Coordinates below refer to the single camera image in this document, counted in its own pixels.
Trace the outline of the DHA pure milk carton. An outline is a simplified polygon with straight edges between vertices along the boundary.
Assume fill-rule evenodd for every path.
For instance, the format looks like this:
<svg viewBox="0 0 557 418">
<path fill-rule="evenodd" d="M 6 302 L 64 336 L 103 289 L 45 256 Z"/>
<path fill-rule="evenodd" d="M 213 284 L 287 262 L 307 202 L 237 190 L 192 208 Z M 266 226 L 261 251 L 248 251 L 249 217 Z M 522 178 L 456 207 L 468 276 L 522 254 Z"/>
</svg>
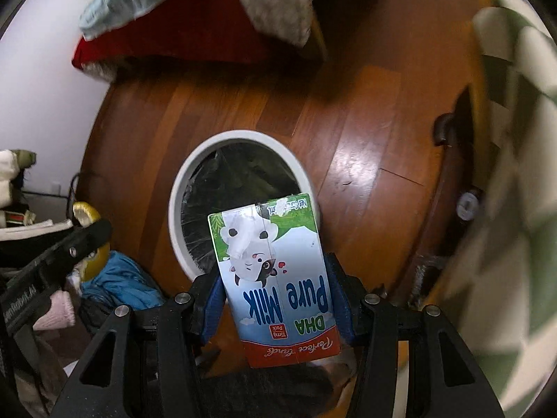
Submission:
<svg viewBox="0 0 557 418">
<path fill-rule="evenodd" d="M 313 203 L 306 193 L 208 217 L 231 314 L 252 368 L 341 352 Z"/>
</svg>

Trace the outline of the white round trash bin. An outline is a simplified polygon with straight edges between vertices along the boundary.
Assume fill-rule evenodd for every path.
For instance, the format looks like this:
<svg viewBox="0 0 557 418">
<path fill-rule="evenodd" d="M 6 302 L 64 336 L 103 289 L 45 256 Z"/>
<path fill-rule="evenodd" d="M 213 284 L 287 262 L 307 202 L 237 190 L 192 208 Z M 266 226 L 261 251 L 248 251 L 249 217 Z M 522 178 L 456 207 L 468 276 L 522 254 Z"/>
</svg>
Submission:
<svg viewBox="0 0 557 418">
<path fill-rule="evenodd" d="M 297 193 L 316 201 L 300 161 L 271 136 L 236 129 L 203 141 L 181 165 L 169 200 L 168 229 L 183 272 L 194 280 L 216 264 L 211 213 Z"/>
</svg>

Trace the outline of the black trash bag liner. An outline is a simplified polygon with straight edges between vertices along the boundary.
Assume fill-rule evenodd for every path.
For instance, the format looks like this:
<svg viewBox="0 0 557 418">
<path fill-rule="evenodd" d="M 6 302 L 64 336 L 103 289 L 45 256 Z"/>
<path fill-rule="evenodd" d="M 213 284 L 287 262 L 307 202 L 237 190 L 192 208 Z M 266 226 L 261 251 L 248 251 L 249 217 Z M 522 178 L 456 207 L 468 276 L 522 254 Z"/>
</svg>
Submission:
<svg viewBox="0 0 557 418">
<path fill-rule="evenodd" d="M 208 216 L 300 192 L 283 159 L 263 145 L 235 142 L 215 149 L 188 179 L 180 208 L 182 236 L 195 265 L 217 265 Z"/>
</svg>

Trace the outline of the pink fuzzy cloth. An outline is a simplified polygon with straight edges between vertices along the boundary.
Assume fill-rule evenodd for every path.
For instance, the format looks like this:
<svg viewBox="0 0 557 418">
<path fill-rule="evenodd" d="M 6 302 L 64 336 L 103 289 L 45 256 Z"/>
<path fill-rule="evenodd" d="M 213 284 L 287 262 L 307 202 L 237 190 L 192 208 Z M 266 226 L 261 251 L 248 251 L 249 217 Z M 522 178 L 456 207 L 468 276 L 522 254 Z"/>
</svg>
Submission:
<svg viewBox="0 0 557 418">
<path fill-rule="evenodd" d="M 50 296 L 50 309 L 41 316 L 33 329 L 35 331 L 59 330 L 74 326 L 76 313 L 70 293 L 56 291 Z"/>
</svg>

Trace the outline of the blue jacket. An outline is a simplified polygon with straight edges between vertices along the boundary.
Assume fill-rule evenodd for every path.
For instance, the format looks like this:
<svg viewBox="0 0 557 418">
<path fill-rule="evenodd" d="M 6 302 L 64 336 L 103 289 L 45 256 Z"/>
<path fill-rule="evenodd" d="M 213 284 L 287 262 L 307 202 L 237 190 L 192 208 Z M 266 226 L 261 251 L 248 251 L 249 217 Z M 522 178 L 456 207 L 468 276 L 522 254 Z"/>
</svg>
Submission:
<svg viewBox="0 0 557 418">
<path fill-rule="evenodd" d="M 81 298 L 114 310 L 126 305 L 150 310 L 165 303 L 158 284 L 132 258 L 111 250 L 101 272 L 80 286 Z"/>
</svg>

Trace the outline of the green white checkered tablecloth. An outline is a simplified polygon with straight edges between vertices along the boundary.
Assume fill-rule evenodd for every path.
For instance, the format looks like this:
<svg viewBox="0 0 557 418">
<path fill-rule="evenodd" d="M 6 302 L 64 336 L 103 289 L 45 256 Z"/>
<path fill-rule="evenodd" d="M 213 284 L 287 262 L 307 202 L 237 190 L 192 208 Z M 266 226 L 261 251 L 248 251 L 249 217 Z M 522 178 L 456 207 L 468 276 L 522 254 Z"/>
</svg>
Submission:
<svg viewBox="0 0 557 418">
<path fill-rule="evenodd" d="M 541 406 L 556 371 L 556 44 L 524 0 L 472 21 L 480 208 L 430 295 L 508 417 Z"/>
</svg>

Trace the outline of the red bed blanket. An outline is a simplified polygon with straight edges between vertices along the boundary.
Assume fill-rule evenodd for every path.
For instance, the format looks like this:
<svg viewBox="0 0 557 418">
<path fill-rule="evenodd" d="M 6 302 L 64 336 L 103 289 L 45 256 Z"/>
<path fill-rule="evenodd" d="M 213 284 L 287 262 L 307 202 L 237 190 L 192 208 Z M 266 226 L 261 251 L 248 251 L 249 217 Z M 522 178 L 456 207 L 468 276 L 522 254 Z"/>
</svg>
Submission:
<svg viewBox="0 0 557 418">
<path fill-rule="evenodd" d="M 310 39 L 318 35 L 313 9 Z M 306 44 L 298 47 L 258 32 L 240 0 L 164 0 L 91 41 L 81 33 L 72 64 L 83 73 L 107 77 L 125 61 L 143 57 L 250 64 L 269 61 L 290 46 Z"/>
</svg>

